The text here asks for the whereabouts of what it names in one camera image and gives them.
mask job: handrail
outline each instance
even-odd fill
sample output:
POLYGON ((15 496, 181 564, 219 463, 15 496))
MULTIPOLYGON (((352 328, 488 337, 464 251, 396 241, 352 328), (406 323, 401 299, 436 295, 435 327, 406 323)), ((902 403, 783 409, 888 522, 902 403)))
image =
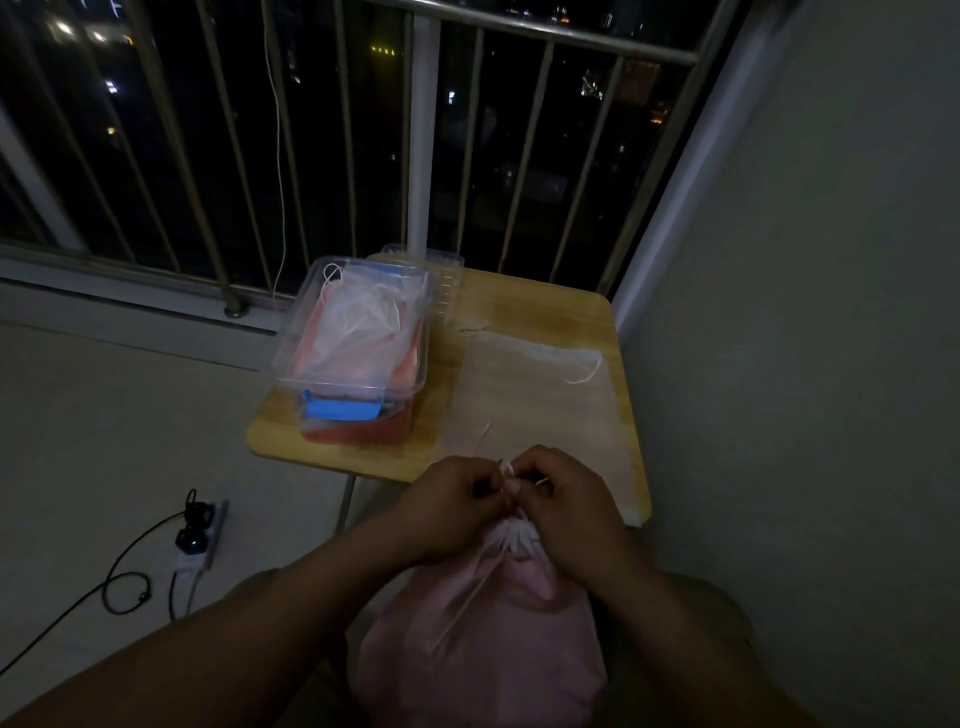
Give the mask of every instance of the handrail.
POLYGON ((463 8, 442 2, 442 0, 368 0, 368 2, 375 5, 384 5, 388 8, 400 8, 419 15, 435 17, 439 20, 450 20, 484 28, 485 30, 512 33, 539 40, 553 40, 557 43, 576 45, 595 51, 615 53, 618 56, 630 59, 675 63, 680 66, 696 65, 700 59, 699 54, 695 51, 666 48, 616 36, 601 36, 597 33, 579 31, 559 25, 549 25, 522 17, 511 17, 478 11, 473 8, 463 8))

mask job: white cable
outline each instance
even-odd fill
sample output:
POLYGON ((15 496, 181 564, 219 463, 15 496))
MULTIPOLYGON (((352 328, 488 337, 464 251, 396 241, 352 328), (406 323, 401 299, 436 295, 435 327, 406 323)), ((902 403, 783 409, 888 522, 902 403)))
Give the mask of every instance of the white cable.
POLYGON ((283 273, 283 264, 287 261, 287 211, 283 203, 283 174, 280 171, 280 100, 276 97, 274 73, 270 66, 270 50, 267 46, 267 3, 260 4, 263 8, 263 58, 267 62, 267 79, 270 81, 270 90, 274 93, 274 109, 276 110, 276 182, 280 187, 280 240, 283 243, 283 256, 280 258, 280 267, 276 269, 274 287, 270 291, 270 298, 276 299, 276 285, 283 273))

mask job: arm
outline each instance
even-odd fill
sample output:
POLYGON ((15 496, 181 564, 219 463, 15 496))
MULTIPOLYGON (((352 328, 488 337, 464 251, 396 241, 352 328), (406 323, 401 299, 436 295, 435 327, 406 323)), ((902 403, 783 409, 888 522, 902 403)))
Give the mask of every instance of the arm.
POLYGON ((502 493, 475 500, 496 463, 432 465, 385 516, 323 544, 256 588, 170 624, 38 698, 3 723, 269 725, 342 632, 390 579, 465 548, 506 514, 502 493))
POLYGON ((669 580, 631 543, 599 475, 556 449, 527 450, 504 491, 537 526, 570 578, 622 622, 662 695, 695 726, 812 726, 789 698, 750 672, 690 614, 669 580), (552 489, 533 480, 550 478, 552 489))

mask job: table leg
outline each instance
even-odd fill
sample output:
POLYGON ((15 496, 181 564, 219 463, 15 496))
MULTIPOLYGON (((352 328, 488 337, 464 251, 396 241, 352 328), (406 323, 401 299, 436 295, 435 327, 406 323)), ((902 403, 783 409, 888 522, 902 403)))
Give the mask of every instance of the table leg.
POLYGON ((356 475, 347 476, 347 485, 344 486, 344 497, 340 501, 340 515, 337 516, 337 526, 333 530, 334 536, 339 536, 347 527, 347 515, 350 512, 350 501, 353 500, 353 486, 356 484, 356 481, 356 475))

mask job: metal bar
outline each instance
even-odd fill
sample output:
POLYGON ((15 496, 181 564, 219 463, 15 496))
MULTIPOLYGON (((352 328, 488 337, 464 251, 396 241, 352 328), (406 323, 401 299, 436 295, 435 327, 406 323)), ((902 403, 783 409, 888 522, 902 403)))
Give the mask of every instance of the metal bar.
POLYGON ((0 187, 3 187, 4 191, 7 193, 7 196, 13 201, 13 204, 16 205, 20 215, 24 220, 27 221, 27 225, 34 234, 37 244, 49 244, 47 241, 47 233, 43 230, 43 228, 40 226, 40 223, 35 218, 34 211, 30 209, 30 206, 27 205, 26 201, 20 196, 20 190, 18 190, 16 185, 13 184, 13 180, 11 180, 7 174, 6 165, 3 164, 0 164, 0 187))
POLYGON ((280 41, 276 36, 274 14, 270 8, 271 0, 260 0, 263 11, 264 33, 270 48, 270 66, 274 73, 274 89, 280 106, 280 125, 283 127, 284 146, 287 149, 287 169, 294 188, 294 205, 297 208, 297 225, 300 228, 300 243, 303 246, 303 262, 310 268, 310 251, 306 245, 306 230, 303 227, 303 207, 300 205, 300 175, 297 174, 297 152, 294 148, 294 131, 290 125, 290 111, 287 109, 287 87, 283 82, 283 56, 280 54, 280 41))
POLYGON ((401 10, 415 12, 417 15, 428 15, 439 20, 472 25, 488 31, 528 36, 537 40, 553 40, 566 45, 590 48, 594 51, 614 53, 631 59, 646 59, 682 66, 695 65, 698 60, 697 53, 693 51, 639 43, 635 40, 616 36, 601 36, 596 33, 574 30, 566 26, 526 20, 519 16, 500 15, 463 8, 442 0, 368 0, 368 2, 375 5, 384 5, 388 8, 400 8, 401 10))
POLYGON ((597 285, 597 293, 606 296, 613 287, 616 274, 620 270, 620 266, 623 265, 623 260, 636 237, 636 231, 639 230, 640 223, 646 216, 647 208, 653 201, 657 187, 660 185, 660 178, 663 176, 663 172, 673 156, 674 149, 680 141, 680 136, 686 126, 686 120, 700 96, 700 91, 707 80, 713 61, 716 59, 717 52, 720 50, 727 30, 733 21, 733 16, 736 14, 738 4, 739 0, 720 0, 720 4, 714 12, 709 31, 705 34, 707 42, 701 52, 700 62, 690 70, 690 75, 680 92, 677 104, 670 112, 670 116, 664 125, 657 147, 650 159, 650 164, 643 175, 639 189, 636 191, 634 203, 624 218, 623 227, 620 229, 619 235, 616 236, 616 242, 613 243, 613 250, 597 285))
POLYGON ((473 41, 473 69, 470 72, 470 100, 467 109, 467 141, 464 147, 464 171, 460 179, 460 213, 457 216, 457 253, 464 243, 467 226, 467 199, 470 192, 470 168, 473 166, 473 139, 477 132, 477 111, 480 109, 480 69, 483 66, 483 28, 477 28, 473 41))
MULTIPOLYGON (((65 0, 58 0, 57 12, 59 12, 60 15, 68 18, 75 27, 82 27, 79 18, 73 12, 70 4, 65 2, 65 0)), ((143 195, 143 199, 147 203, 147 209, 150 211, 150 216, 154 219, 154 225, 156 225, 156 229, 160 233, 160 238, 163 240, 163 247, 166 250, 167 255, 170 257, 170 262, 173 265, 174 270, 180 273, 182 271, 180 267, 180 261, 177 260, 177 254, 174 252, 173 246, 170 244, 170 236, 167 235, 167 230, 163 226, 163 221, 160 219, 160 213, 156 209, 154 198, 150 194, 150 188, 147 186, 147 181, 140 172, 140 165, 136 162, 136 157, 133 154, 133 148, 130 145, 130 140, 127 138, 127 132, 124 130, 123 123, 120 121, 120 115, 117 113, 116 108, 109 99, 107 85, 104 82, 103 75, 100 73, 100 67, 97 65, 97 60, 94 56, 93 50, 90 47, 90 39, 87 37, 86 33, 78 33, 78 35, 80 38, 77 46, 80 52, 80 57, 83 60, 87 70, 93 76, 94 85, 97 86, 97 96, 100 99, 101 105, 107 111, 107 115, 110 118, 110 125, 116 130, 116 134, 120 139, 120 146, 123 148, 124 156, 127 158, 127 163, 133 170, 133 177, 136 179, 136 185, 140 188, 140 194, 143 195)))
POLYGON ((357 255, 357 192, 353 169, 353 127, 350 122, 350 82, 347 71, 347 30, 343 0, 332 0, 333 24, 337 42, 337 74, 340 79, 340 109, 344 123, 344 154, 347 159, 347 201, 350 215, 350 250, 357 255))
POLYGON ((340 513, 337 515, 337 525, 333 529, 333 535, 339 536, 347 528, 347 516, 350 514, 350 502, 353 500, 353 486, 356 485, 357 476, 348 475, 347 483, 344 485, 344 496, 340 500, 340 513))
POLYGON ((193 178, 193 170, 187 156, 186 145, 183 143, 183 132, 180 129, 177 110, 174 108, 173 99, 170 97, 170 89, 167 88, 167 82, 163 75, 160 54, 154 45, 150 18, 147 16, 142 3, 143 0, 127 0, 125 4, 125 10, 131 24, 131 33, 133 33, 135 40, 136 52, 140 58, 140 64, 143 66, 143 72, 147 77, 150 93, 154 97, 156 110, 167 136, 167 143, 170 145, 174 161, 180 172, 180 180, 183 182, 183 188, 186 190, 190 206, 193 208, 193 214, 197 218, 200 235, 204 239, 207 254, 213 263, 213 270, 220 286, 220 294, 227 305, 227 315, 242 316, 248 310, 247 305, 230 289, 227 267, 224 265, 220 248, 217 245, 217 238, 213 233, 213 228, 210 227, 204 204, 200 199, 200 191, 197 189, 197 183, 193 178))
POLYGON ((514 198, 510 201, 510 215, 507 217, 507 229, 503 233, 503 250, 500 251, 500 263, 496 266, 497 273, 503 273, 503 264, 507 261, 507 252, 510 250, 510 238, 514 234, 516 211, 520 207, 520 196, 523 194, 523 183, 527 177, 527 165, 530 163, 530 152, 534 148, 534 136, 537 135, 537 122, 540 120, 540 109, 543 107, 543 97, 546 95, 546 80, 550 75, 550 63, 553 61, 553 40, 546 41, 543 48, 543 60, 540 61, 540 75, 537 78, 537 89, 534 91, 534 103, 530 107, 530 119, 527 121, 527 135, 523 138, 523 152, 520 155, 520 166, 516 170, 516 187, 514 198))
POLYGON ((227 93, 224 65, 220 60, 220 50, 217 48, 217 36, 213 32, 213 23, 210 22, 205 0, 197 0, 197 14, 200 16, 200 25, 204 29, 206 54, 210 58, 210 68, 213 69, 213 80, 217 85, 220 107, 224 111, 224 121, 227 123, 230 145, 233 147, 233 158, 237 163, 237 173, 240 175, 240 184, 243 187, 244 200, 247 202, 247 213, 250 215, 253 237, 256 239, 256 250, 260 254, 260 265, 263 266, 263 279, 267 283, 267 288, 271 289, 274 287, 274 282, 270 279, 270 266, 267 264, 267 254, 263 249, 263 239, 260 237, 260 226, 256 222, 256 212, 253 211, 253 197, 250 194, 250 183, 247 180, 247 165, 243 160, 243 150, 240 148, 240 137, 237 136, 236 124, 233 122, 233 108, 230 105, 230 97, 227 93))
POLYGON ((430 188, 433 182, 434 128, 443 23, 414 17, 414 50, 410 86, 410 173, 407 186, 407 250, 425 255, 430 236, 430 188))
POLYGON ((403 16, 403 131, 400 139, 400 245, 407 247, 410 209, 410 107, 414 73, 414 14, 403 16))
POLYGON ((120 228, 120 222, 117 220, 116 215, 113 214, 113 208, 110 206, 107 195, 104 194, 103 188, 100 186, 100 183, 97 182, 96 175, 93 174, 93 168, 90 167, 90 163, 86 159, 84 150, 80 146, 80 141, 73 133, 73 128, 70 126, 70 120, 67 118, 63 109, 60 108, 60 103, 57 101, 57 96, 54 93, 54 89, 47 81, 46 74, 43 72, 43 66, 40 64, 39 58, 34 53, 34 50, 30 45, 30 40, 24 35, 23 29, 20 27, 20 24, 16 18, 13 17, 13 13, 9 10, 6 10, 6 14, 7 22, 13 28, 13 35, 16 38, 15 42, 20 53, 26 60, 27 65, 30 66, 37 85, 40 87, 40 90, 42 91, 44 97, 46 97, 47 102, 54 110, 54 116, 57 118, 58 124, 60 124, 60 129, 63 133, 63 136, 66 138, 67 143, 73 150, 73 154, 77 158, 77 161, 84 169, 84 174, 86 174, 86 177, 90 182, 90 186, 93 188, 93 193, 96 195, 100 206, 104 209, 104 213, 110 222, 110 226, 113 227, 113 231, 116 233, 117 239, 119 239, 120 245, 124 249, 124 253, 126 253, 127 257, 135 263, 136 257, 133 255, 133 249, 130 247, 130 243, 127 241, 127 236, 120 228))
POLYGON ((0 153, 10 166, 20 187, 30 199, 36 213, 54 236, 61 248, 80 253, 89 253, 89 249, 80 237, 73 220, 63 211, 63 204, 57 196, 40 165, 36 163, 20 133, 13 124, 6 107, 0 102, 0 153))
POLYGON ((580 179, 577 180, 577 186, 573 192, 573 200, 570 201, 570 211, 566 215, 564 223, 564 234, 560 237, 560 247, 557 248, 557 256, 553 259, 553 268, 550 270, 550 282, 557 276, 557 269, 560 268, 560 261, 564 257, 566 250, 566 241, 570 237, 570 231, 573 230, 573 221, 577 217, 577 210, 580 208, 580 200, 584 196, 584 189, 587 187, 587 177, 590 174, 590 167, 593 166, 593 158, 597 153, 597 145, 600 144, 600 136, 603 134, 604 125, 607 123, 607 114, 610 113, 610 107, 613 105, 613 96, 616 94, 616 85, 620 80, 620 71, 623 70, 623 56, 617 56, 613 64, 613 71, 610 74, 610 82, 607 83, 606 95, 603 97, 603 104, 597 112, 597 120, 593 124, 593 136, 590 137, 590 144, 587 147, 587 156, 584 157, 584 166, 580 169, 580 179))
MULTIPOLYGON (((222 299, 219 286, 216 281, 210 279, 185 273, 173 273, 164 268, 150 268, 146 265, 129 263, 126 260, 87 255, 63 248, 46 248, 0 237, 0 268, 6 260, 34 263, 44 268, 72 273, 90 274, 96 278, 113 279, 138 286, 149 285, 191 296, 222 299)), ((62 287, 59 279, 48 286, 62 287)), ((270 291, 253 286, 236 284, 232 287, 242 291, 249 299, 251 306, 273 311, 285 312, 294 299, 293 296, 280 291, 273 296, 270 291)))

